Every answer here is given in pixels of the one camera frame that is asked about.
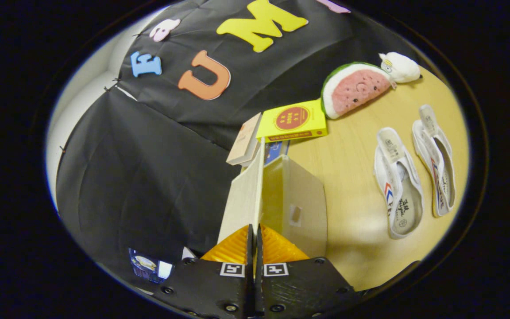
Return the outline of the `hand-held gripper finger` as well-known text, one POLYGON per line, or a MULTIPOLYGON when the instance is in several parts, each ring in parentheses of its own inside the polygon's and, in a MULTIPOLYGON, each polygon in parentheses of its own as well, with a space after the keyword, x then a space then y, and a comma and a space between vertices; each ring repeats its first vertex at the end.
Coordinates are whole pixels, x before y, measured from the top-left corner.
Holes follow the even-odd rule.
POLYGON ((185 258, 154 292, 154 300, 193 319, 247 319, 253 315, 253 226, 244 230, 238 242, 242 262, 185 258))
POLYGON ((354 306, 360 295, 325 257, 265 262, 271 243, 257 233, 255 312, 263 319, 323 319, 354 306))

